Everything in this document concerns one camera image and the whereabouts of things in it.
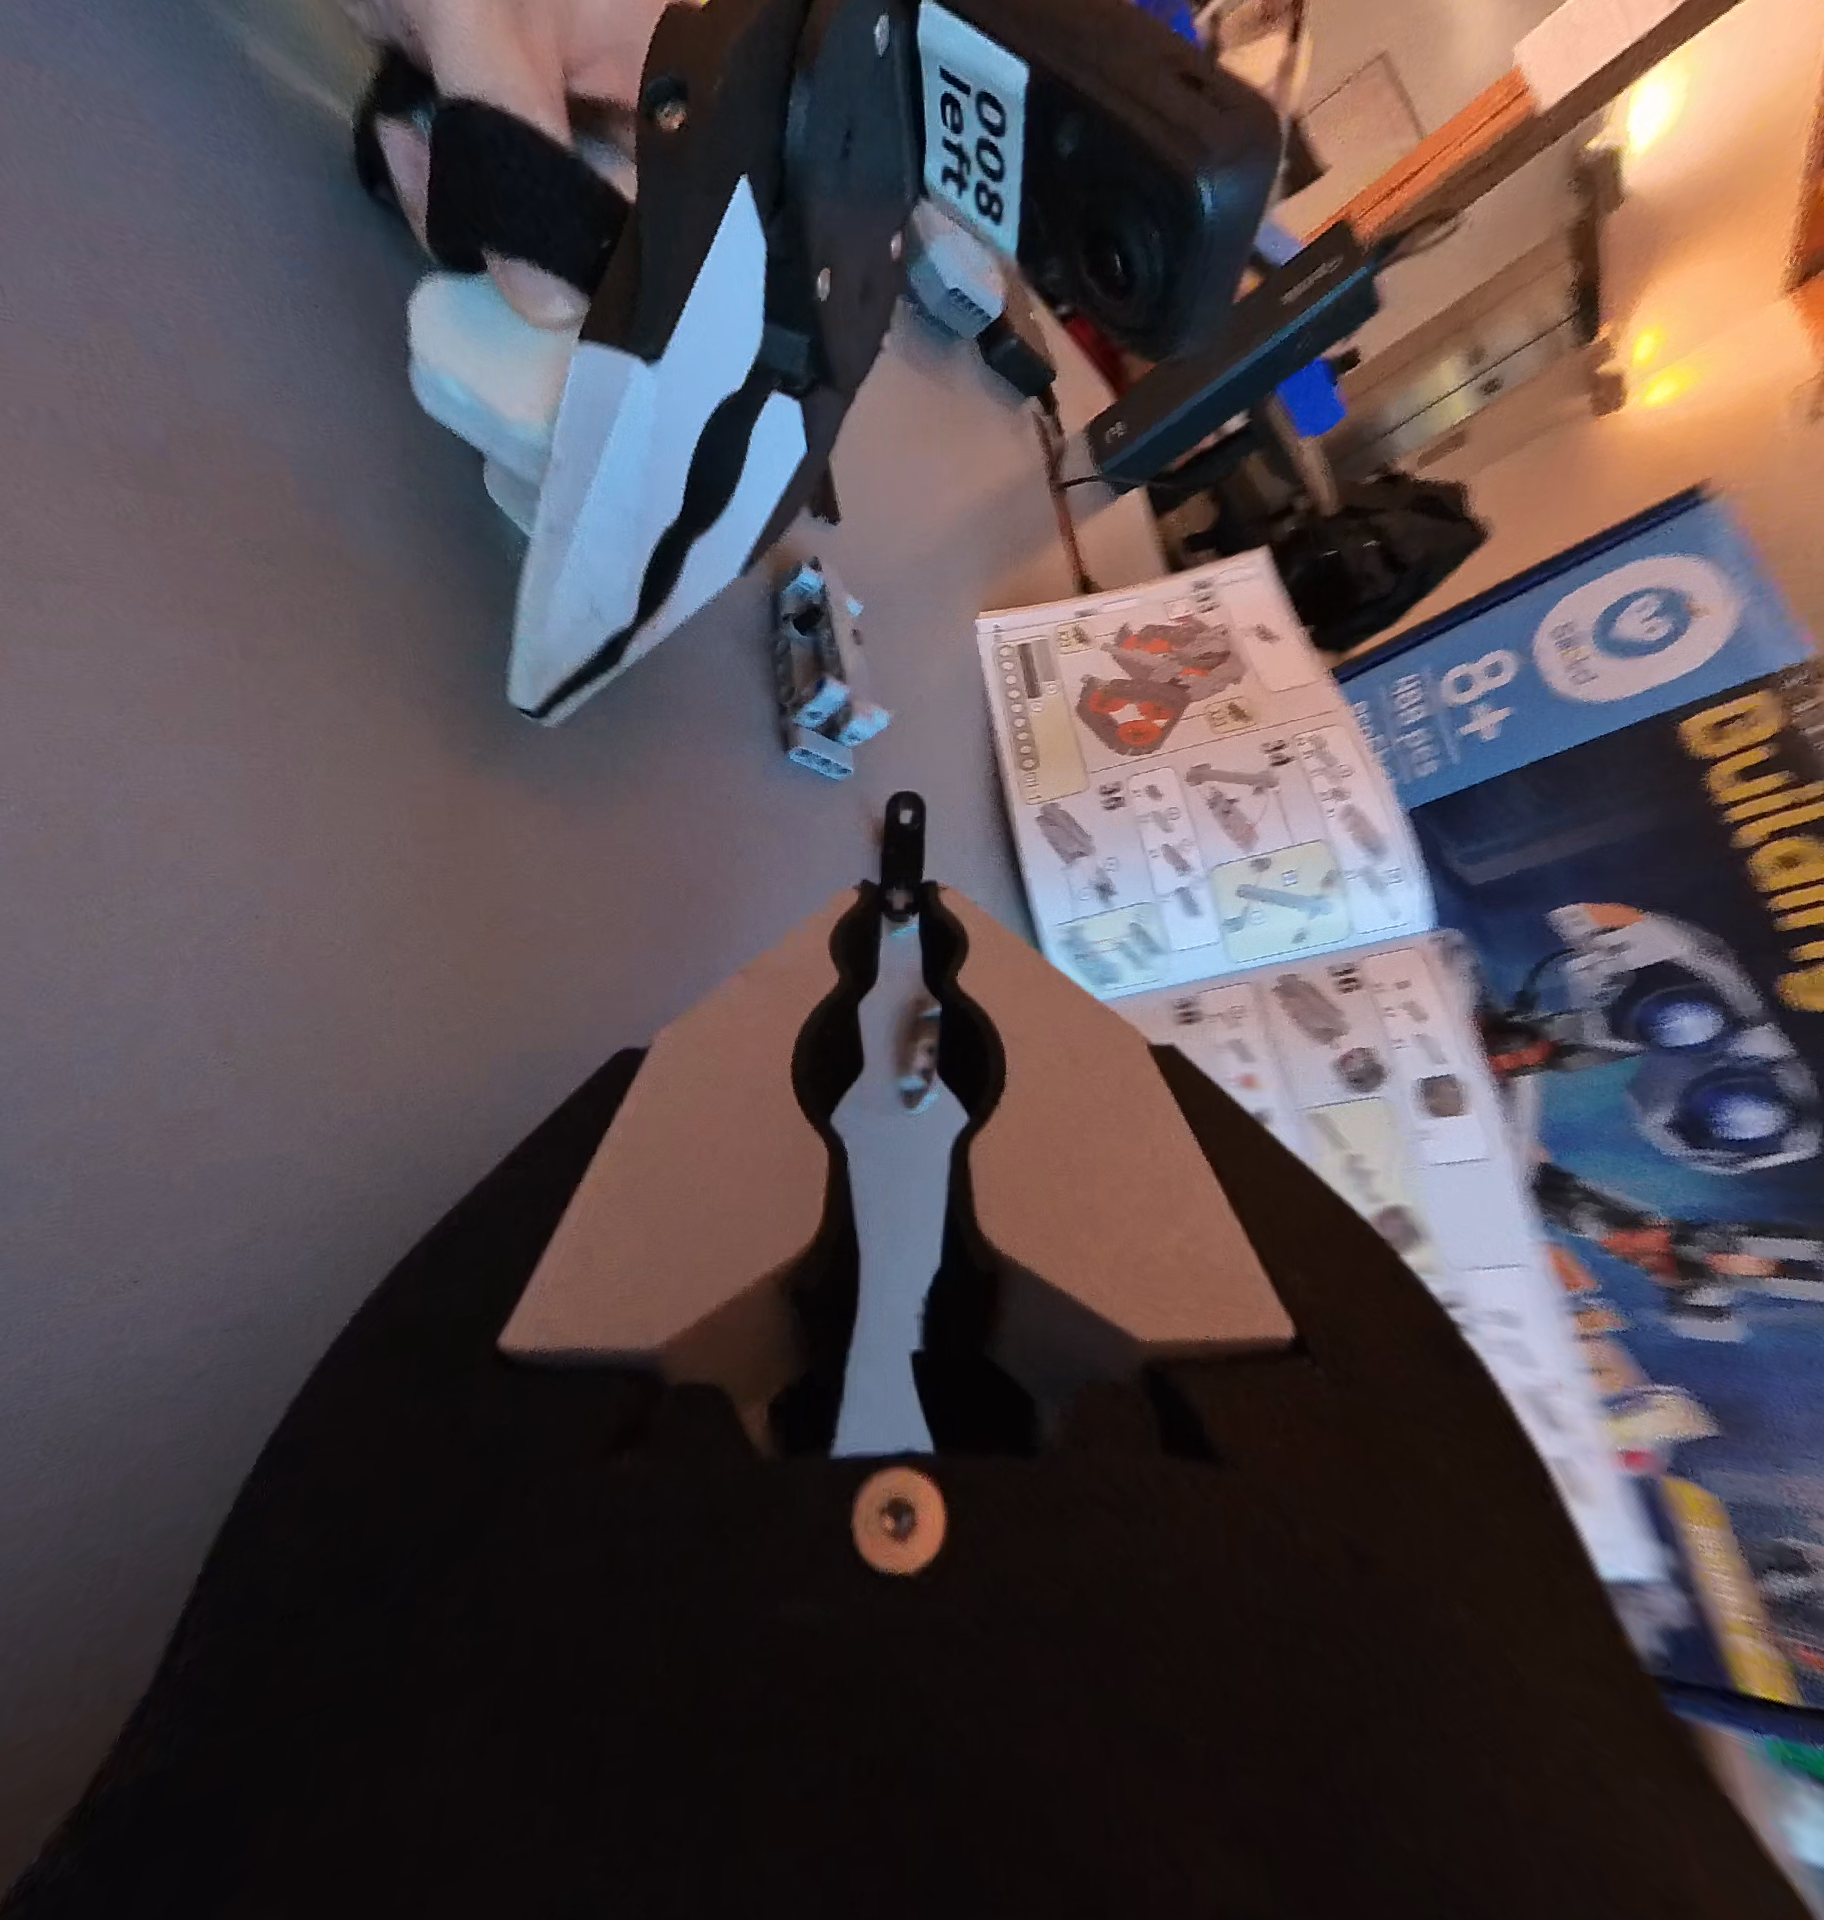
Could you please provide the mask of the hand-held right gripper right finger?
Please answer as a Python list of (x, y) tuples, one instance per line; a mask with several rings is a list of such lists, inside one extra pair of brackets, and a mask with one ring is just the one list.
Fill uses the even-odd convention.
[(919, 1386), (1069, 1400), (1284, 1354), (1292, 1319), (1144, 1034), (954, 886), (923, 884), (919, 947), (962, 1116)]

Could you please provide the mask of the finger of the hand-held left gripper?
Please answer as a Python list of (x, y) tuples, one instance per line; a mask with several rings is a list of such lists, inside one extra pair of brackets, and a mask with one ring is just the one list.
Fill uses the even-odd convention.
[(615, 640), (632, 661), (708, 605), (747, 563), (806, 458), (804, 407), (783, 389), (741, 389), (708, 418), (648, 550), (636, 615)]
[(753, 556), (669, 636), (615, 661), (700, 428), (729, 396), (776, 389), (758, 369), (765, 266), (760, 211), (741, 178), (661, 358), (576, 344), (517, 594), (508, 699), (523, 717), (561, 726), (747, 567)]

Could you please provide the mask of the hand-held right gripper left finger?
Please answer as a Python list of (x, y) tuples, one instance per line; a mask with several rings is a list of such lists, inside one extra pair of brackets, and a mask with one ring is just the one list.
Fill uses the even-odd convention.
[(661, 1029), (498, 1334), (501, 1359), (720, 1391), (760, 1452), (814, 1375), (810, 1307), (850, 1283), (836, 1111), (863, 1070), (872, 884), (834, 891)]

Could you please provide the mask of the small black connector piece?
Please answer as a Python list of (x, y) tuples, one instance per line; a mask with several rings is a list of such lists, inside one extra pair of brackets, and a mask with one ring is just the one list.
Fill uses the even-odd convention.
[(926, 799), (912, 789), (894, 792), (881, 814), (877, 847), (877, 909), (882, 931), (909, 931), (926, 893)]

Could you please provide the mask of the grey desk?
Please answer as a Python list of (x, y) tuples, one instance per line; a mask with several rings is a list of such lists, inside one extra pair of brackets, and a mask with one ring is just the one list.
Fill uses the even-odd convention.
[(891, 728), (774, 736), (757, 583), (571, 724), (406, 373), (331, 4), (0, 4), (0, 1899), (287, 1403), (610, 1051), (877, 868), (1029, 931), (973, 615), (1069, 589), (1031, 420), (903, 315), (839, 441)]

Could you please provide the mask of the person's left hand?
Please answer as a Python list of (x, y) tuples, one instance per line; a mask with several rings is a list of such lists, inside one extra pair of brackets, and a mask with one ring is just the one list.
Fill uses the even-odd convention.
[[(342, 4), (357, 31), (423, 72), (439, 107), (481, 104), (531, 128), (568, 156), (576, 104), (631, 107), (665, 4), (636, 2), (370, 2)], [(414, 111), (373, 116), (373, 140), (391, 193), (421, 248), (428, 240), (433, 179), (471, 174), (485, 181), (501, 167), (461, 167), (439, 155), (431, 117)], [(487, 248), (482, 272), (504, 302), (551, 332), (576, 332), (587, 295), (530, 252)]]

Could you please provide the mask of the grey building block assembly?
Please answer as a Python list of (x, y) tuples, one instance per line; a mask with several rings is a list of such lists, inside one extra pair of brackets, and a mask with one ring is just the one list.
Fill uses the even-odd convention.
[(849, 780), (855, 752), (890, 728), (891, 712), (877, 697), (862, 601), (821, 556), (781, 580), (769, 656), (787, 761)]

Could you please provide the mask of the open instruction booklet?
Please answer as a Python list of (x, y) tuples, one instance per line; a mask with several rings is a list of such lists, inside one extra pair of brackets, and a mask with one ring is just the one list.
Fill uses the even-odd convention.
[(1387, 1240), (1499, 1379), (1596, 1573), (1657, 1581), (1416, 837), (1276, 566), (982, 613), (975, 645), (1043, 958)]

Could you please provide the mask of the black slim tower device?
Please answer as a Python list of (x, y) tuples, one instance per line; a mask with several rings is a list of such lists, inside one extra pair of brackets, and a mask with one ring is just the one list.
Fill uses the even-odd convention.
[(1377, 313), (1377, 255), (1336, 220), (1234, 300), (1213, 339), (1154, 364), (1084, 427), (1091, 478), (1116, 493), (1146, 486)]

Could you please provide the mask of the blue toy box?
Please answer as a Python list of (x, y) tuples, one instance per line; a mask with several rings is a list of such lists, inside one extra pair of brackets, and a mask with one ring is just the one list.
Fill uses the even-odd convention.
[(1341, 669), (1664, 1557), (1678, 1693), (1824, 1722), (1824, 672), (1686, 490)]

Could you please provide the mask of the dark bulky object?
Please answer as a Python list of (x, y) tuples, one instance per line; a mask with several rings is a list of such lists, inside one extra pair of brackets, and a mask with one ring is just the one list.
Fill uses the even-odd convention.
[(1397, 625), (1489, 540), (1463, 485), (1382, 466), (1308, 490), (1253, 427), (1154, 478), (1146, 499), (1176, 567), (1268, 553), (1314, 645), (1339, 657)]

